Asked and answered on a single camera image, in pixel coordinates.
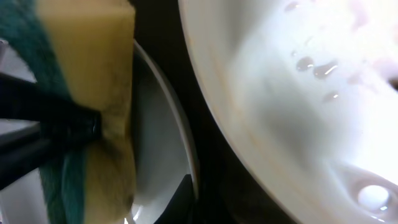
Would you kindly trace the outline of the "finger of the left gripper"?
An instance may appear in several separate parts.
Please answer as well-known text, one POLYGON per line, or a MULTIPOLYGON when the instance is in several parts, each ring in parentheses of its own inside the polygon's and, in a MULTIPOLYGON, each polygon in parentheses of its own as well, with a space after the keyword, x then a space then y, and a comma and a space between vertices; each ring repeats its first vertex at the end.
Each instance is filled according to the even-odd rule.
POLYGON ((56 157, 100 139, 99 111, 41 90, 37 84, 1 74, 1 119, 35 125, 1 135, 1 188, 56 157))

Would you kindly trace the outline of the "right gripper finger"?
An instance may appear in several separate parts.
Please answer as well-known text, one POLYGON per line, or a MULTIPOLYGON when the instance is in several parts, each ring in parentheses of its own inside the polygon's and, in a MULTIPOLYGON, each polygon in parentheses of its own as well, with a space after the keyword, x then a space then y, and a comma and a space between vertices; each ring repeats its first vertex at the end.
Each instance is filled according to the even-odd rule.
POLYGON ((187 174, 154 224, 192 224, 194 204, 192 177, 187 174))

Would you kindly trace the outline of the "white plate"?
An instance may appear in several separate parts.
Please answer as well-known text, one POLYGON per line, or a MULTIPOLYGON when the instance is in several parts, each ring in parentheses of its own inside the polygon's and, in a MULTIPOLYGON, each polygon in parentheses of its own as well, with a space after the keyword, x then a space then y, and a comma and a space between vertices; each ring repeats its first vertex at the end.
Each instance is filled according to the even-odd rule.
POLYGON ((397 2, 184 0, 201 92, 300 223, 397 222, 397 2))
MULTIPOLYGON (((185 175, 198 198, 198 166, 189 123, 169 81, 134 41, 133 134, 136 199, 116 223, 154 223, 185 175)), ((1 72, 34 82, 24 62, 1 41, 1 72)), ((49 223, 38 170, 1 191, 1 223, 49 223)))

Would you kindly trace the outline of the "green yellow sponge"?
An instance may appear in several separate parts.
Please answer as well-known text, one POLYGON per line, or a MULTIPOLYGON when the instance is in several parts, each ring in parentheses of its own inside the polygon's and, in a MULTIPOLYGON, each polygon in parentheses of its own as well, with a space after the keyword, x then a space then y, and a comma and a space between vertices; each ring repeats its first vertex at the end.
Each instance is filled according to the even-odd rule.
POLYGON ((101 139, 39 169, 50 223, 116 223, 132 207, 135 8, 127 0, 2 0, 1 38, 38 86, 101 113, 101 139))

